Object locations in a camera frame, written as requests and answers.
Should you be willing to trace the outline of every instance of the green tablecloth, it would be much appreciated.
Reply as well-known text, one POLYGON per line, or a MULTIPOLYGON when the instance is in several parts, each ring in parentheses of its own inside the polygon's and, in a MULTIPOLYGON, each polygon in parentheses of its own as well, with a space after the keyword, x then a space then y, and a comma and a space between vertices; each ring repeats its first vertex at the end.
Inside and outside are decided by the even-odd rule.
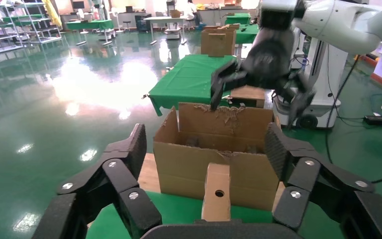
POLYGON ((81 30, 81 29, 112 29, 112 20, 96 20, 91 22, 68 22, 67 28, 69 30, 81 30))
MULTIPOLYGON (((162 215, 163 224, 192 224, 201 219, 202 201, 167 194, 147 192, 162 215)), ((270 223, 272 213, 261 210, 231 207, 231 217, 245 223, 270 223)), ((101 210, 87 232, 86 239, 130 238, 113 205, 101 210)))
MULTIPOLYGON (((178 108, 179 102, 210 104, 211 74, 233 58, 233 56, 185 56, 149 92, 149 98, 157 115, 162 115, 160 107, 178 108)), ((225 92, 223 95, 230 95, 230 92, 225 92)), ((227 102, 222 101, 220 105, 225 106, 227 102)))
POLYGON ((234 16, 226 16, 226 24, 248 24, 250 22, 250 14, 249 13, 235 13, 234 16))
POLYGON ((258 25, 253 24, 241 24, 239 26, 239 30, 236 31, 236 44, 247 44, 247 43, 253 43, 254 39, 257 36, 257 33, 259 32, 258 30, 258 25))

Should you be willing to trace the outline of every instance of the wheel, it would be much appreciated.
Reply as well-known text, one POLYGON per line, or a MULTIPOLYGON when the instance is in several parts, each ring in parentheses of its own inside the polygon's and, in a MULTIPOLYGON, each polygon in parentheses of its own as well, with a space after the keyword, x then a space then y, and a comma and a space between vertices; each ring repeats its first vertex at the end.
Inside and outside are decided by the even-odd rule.
POLYGON ((313 115, 304 115, 298 118, 296 121, 296 126, 300 128, 317 128, 318 120, 317 117, 313 115))

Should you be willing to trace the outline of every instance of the power adapter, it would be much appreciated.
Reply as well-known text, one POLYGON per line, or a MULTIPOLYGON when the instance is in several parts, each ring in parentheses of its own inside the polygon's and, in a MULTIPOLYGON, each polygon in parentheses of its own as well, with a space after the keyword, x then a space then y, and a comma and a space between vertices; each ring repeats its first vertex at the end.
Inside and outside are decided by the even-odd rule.
POLYGON ((364 122, 368 125, 382 126, 382 116, 364 116, 364 122))

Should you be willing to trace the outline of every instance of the green floor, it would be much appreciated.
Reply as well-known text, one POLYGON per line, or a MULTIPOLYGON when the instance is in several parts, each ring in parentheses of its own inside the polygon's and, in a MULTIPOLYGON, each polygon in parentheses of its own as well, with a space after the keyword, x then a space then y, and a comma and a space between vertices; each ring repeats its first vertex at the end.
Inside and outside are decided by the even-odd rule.
MULTIPOLYGON (((0 239, 30 238, 56 186, 95 163, 108 143, 126 138, 136 123, 146 125, 152 152, 152 137, 164 117, 141 98, 166 67, 199 53, 199 34, 187 37, 184 46, 164 40, 149 46, 150 34, 127 33, 101 47, 90 36, 88 46, 76 47, 78 36, 67 33, 66 40, 44 50, 36 46, 0 55, 0 239)), ((372 107, 382 113, 382 96, 370 104, 371 94, 382 93, 369 78, 372 71, 359 64, 342 93, 341 116, 370 115, 372 107)), ((337 121, 330 135, 334 162, 369 180, 382 178, 382 128, 348 123, 356 127, 337 121)), ((324 131, 286 134, 325 153, 324 131)), ((377 191, 382 194, 382 183, 377 191)), ((300 232, 312 239, 342 237, 315 205, 300 232)))

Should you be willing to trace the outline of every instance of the cardboard box on table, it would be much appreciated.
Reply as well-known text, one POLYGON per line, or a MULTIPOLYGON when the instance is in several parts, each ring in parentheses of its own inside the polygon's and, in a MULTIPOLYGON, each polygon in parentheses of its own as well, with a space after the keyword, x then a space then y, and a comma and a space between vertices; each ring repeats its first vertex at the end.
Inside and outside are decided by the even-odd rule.
POLYGON ((201 32, 201 53, 211 57, 234 55, 235 40, 235 29, 205 29, 201 32))
POLYGON ((273 111, 179 103, 154 137, 162 193, 203 199, 209 163, 230 165, 232 205, 271 211, 279 180, 264 152, 273 111), (197 138, 197 146, 186 146, 197 138))

